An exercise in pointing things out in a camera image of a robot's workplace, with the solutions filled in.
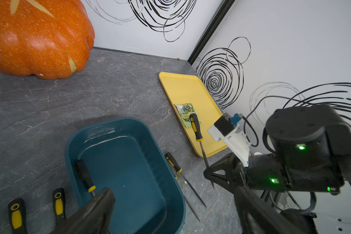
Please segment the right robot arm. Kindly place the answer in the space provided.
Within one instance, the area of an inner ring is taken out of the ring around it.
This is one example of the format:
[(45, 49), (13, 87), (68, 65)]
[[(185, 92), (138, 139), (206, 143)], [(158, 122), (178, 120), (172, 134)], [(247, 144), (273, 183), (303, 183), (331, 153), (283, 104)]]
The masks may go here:
[[(263, 142), (269, 154), (252, 155), (248, 164), (230, 153), (204, 171), (207, 180), (234, 195), (245, 234), (313, 234), (316, 193), (338, 195), (351, 185), (351, 129), (327, 104), (276, 110), (267, 120)], [(308, 192), (307, 209), (277, 212), (256, 190)]]

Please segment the black yellow file tool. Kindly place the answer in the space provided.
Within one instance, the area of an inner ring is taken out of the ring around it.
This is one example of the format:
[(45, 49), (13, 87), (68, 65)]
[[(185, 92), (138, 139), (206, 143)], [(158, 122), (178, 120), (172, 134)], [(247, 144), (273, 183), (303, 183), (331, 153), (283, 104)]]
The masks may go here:
[(63, 188), (57, 188), (52, 194), (53, 210), (55, 215), (56, 228), (66, 221), (65, 213), (65, 192)]

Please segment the teal plastic storage box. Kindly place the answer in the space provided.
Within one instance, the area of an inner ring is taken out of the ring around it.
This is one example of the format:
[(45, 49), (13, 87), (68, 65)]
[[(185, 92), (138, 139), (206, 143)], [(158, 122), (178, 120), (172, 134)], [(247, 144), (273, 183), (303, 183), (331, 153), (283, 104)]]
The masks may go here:
[(184, 225), (183, 193), (146, 124), (121, 118), (84, 127), (68, 140), (65, 162), (80, 207), (93, 198), (75, 170), (83, 160), (95, 192), (107, 187), (116, 202), (115, 234), (178, 234)]

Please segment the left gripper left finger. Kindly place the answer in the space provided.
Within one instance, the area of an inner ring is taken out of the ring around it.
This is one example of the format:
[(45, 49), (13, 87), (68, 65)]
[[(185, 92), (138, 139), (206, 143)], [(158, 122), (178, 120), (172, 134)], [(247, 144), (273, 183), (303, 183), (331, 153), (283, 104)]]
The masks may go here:
[(111, 234), (115, 196), (110, 188), (103, 188), (82, 208), (52, 231), (53, 234)]

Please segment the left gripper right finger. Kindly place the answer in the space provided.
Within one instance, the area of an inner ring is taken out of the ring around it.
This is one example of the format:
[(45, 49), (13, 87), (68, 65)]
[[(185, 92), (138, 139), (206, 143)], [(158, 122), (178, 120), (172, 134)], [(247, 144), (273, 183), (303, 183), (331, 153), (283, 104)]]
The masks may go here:
[(252, 222), (248, 219), (248, 215), (266, 234), (303, 233), (247, 187), (236, 187), (234, 189), (234, 198), (244, 234), (254, 233), (254, 228)]

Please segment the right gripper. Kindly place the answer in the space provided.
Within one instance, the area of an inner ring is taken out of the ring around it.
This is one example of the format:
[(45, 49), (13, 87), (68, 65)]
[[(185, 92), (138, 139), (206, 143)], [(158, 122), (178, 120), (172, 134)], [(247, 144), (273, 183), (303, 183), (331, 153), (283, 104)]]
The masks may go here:
[(204, 177), (232, 194), (246, 194), (249, 191), (247, 172), (243, 163), (234, 153), (229, 153), (205, 169)]

